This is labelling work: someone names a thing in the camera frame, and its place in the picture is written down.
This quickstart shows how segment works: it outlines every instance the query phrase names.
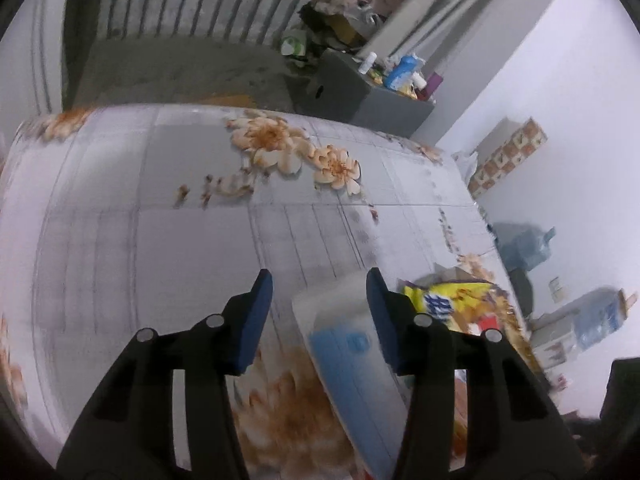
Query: silver screw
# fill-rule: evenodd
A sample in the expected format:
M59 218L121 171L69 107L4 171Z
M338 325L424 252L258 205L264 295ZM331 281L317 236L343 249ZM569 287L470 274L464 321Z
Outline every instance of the silver screw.
M429 314L416 314L414 317L414 323L417 326L427 328L431 326L431 323L433 323L433 317L429 316Z
M206 323L209 328L218 328L219 326L224 325L225 318L220 316L220 314L212 314L211 316L207 317Z
M146 343L147 341L151 341L154 338L154 331L150 328L143 328L138 330L136 334L136 339L141 343Z
M490 328L489 330L487 330L484 333L484 336L488 341L491 341L492 343L499 343L500 341L502 341L502 332L496 330L495 328Z

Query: grey floor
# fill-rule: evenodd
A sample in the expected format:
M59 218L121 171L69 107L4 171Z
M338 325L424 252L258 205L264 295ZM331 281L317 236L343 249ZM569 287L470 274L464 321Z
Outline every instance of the grey floor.
M296 78L276 50L208 38L142 38L94 43L74 106L200 102L247 94L258 108L293 112L287 78Z

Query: floral tablecloth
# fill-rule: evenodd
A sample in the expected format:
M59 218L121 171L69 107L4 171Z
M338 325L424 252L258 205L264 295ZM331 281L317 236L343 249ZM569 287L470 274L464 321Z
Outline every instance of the floral tablecloth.
M242 117L238 108L140 105L86 113L77 133L30 136L28 124L18 132L0 180L0 355L25 426L52 463L136 330L188 329L265 267L274 298L260 352L228 382L248 468L254 478L357 476L291 298L373 266L389 284L416 282L468 254L511 291L448 156L281 114L314 149L342 150L335 160L348 152L362 192L332 189L335 179L319 176L326 160L307 156L292 174L263 161L250 192L226 196L223 179L259 162L237 148L246 146L238 135L231 142L227 121ZM184 419L175 426L178 464L188 467Z

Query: white wall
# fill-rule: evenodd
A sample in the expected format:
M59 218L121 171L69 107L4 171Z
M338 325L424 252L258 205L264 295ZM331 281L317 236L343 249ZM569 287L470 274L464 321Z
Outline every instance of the white wall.
M440 143L473 148L508 117L549 140L478 202L493 222L555 226L553 255L529 273L535 314L551 312L559 276L574 300L599 286L640 288L640 34L619 0L555 0L502 71ZM558 367L572 381L561 411L597 415L616 357L640 354L640 312Z
M66 0L25 0L0 40L0 156L20 123L62 111Z
M512 56L552 0L493 0L460 41L460 49L436 69L444 82L435 110L414 133L434 145L453 126Z

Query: white bottle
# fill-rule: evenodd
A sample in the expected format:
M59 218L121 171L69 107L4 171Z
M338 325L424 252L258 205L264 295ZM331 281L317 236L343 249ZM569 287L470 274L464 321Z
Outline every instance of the white bottle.
M378 54L376 54L375 52L371 52L360 65L358 72L360 72L362 75L365 75L371 69L377 57Z

